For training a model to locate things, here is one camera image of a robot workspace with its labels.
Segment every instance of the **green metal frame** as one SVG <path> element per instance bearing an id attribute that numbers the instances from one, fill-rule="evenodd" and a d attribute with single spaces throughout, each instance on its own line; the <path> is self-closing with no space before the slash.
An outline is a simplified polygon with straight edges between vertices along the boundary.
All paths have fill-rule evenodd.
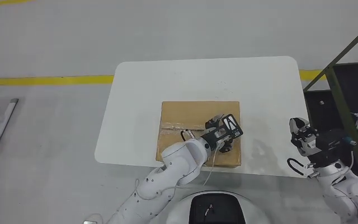
<path id="1" fill-rule="evenodd" d="M 307 92 L 323 75 L 326 75 L 329 87 L 331 88 L 333 98 L 337 105 L 338 112 L 340 114 L 343 126 L 347 134 L 349 134 L 355 141 L 358 142 L 358 131 L 355 127 L 355 122 L 352 119 L 352 115 L 348 108 L 347 102 L 343 96 L 341 86 L 338 82 L 337 76 L 333 69 L 333 66 L 337 64 L 341 58 L 346 55 L 356 44 L 358 43 L 358 36 L 342 51 L 336 58 L 330 62 L 322 70 L 316 78 L 312 80 L 304 89 L 303 92 Z M 355 156 L 358 156 L 358 146 L 354 148 Z"/>

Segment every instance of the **table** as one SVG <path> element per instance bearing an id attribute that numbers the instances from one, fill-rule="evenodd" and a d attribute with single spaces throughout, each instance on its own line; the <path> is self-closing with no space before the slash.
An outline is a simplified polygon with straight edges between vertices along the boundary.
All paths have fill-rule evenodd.
<path id="1" fill-rule="evenodd" d="M 155 160 L 162 101 L 239 101 L 242 165 L 236 172 L 301 177 L 290 143 L 289 119 L 308 119 L 299 71 L 291 57 L 124 62 L 118 65 L 95 158 L 106 164 L 158 167 Z"/>

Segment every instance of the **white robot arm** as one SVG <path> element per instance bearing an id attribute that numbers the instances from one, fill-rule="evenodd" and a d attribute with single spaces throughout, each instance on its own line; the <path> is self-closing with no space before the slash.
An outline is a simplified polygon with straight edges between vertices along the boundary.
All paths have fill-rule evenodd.
<path id="1" fill-rule="evenodd" d="M 358 177 L 351 171 L 354 163 L 352 147 L 357 145 L 344 131 L 333 129 L 318 133 L 308 126 L 303 118 L 290 119 L 291 142 L 302 156 L 311 161 L 313 168 L 309 178 L 317 178 L 323 190 L 326 204 L 341 217 L 341 223 L 358 223 Z M 342 162 L 342 154 L 351 151 L 348 166 Z M 297 173 L 291 162 L 303 167 L 297 160 L 289 158 L 288 165 Z"/>
<path id="2" fill-rule="evenodd" d="M 141 181 L 108 224 L 146 224 L 174 197 L 175 188 L 193 181 L 212 151 L 227 152 L 233 139 L 243 134 L 232 114 L 218 115 L 205 123 L 204 134 L 169 146 L 162 152 L 164 166 Z"/>

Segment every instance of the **yellow stripe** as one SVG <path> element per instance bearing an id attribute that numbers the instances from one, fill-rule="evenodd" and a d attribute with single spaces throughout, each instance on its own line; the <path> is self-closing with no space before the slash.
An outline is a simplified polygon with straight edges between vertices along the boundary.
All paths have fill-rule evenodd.
<path id="1" fill-rule="evenodd" d="M 19 3 L 25 3 L 25 2 L 32 2 L 34 0 L 4 0 L 0 1 L 0 6 L 2 4 L 19 4 Z"/>
<path id="2" fill-rule="evenodd" d="M 313 80 L 320 70 L 300 70 L 303 81 Z M 68 77 L 30 77 L 30 78 L 0 78 L 0 86 L 62 86 L 82 84 L 111 84 L 113 74 L 103 76 L 68 76 Z"/>
<path id="3" fill-rule="evenodd" d="M 321 70 L 300 70 L 300 77 L 303 81 L 313 80 Z M 322 76 L 319 80 L 327 80 L 326 75 Z"/>

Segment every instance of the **brown cardboard box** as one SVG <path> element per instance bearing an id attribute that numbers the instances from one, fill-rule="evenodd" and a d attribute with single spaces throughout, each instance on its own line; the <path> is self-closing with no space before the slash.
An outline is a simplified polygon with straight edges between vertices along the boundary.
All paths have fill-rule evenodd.
<path id="1" fill-rule="evenodd" d="M 182 101 L 163 102 L 162 116 L 159 127 L 156 160 L 162 161 L 161 153 L 176 142 L 181 142 L 180 131 L 192 130 L 196 137 L 201 136 L 205 122 L 218 114 L 233 114 L 240 122 L 239 102 L 234 101 Z M 213 164 L 213 155 L 206 163 Z M 240 138 L 234 139 L 230 152 L 217 152 L 214 166 L 236 167 L 241 165 Z"/>

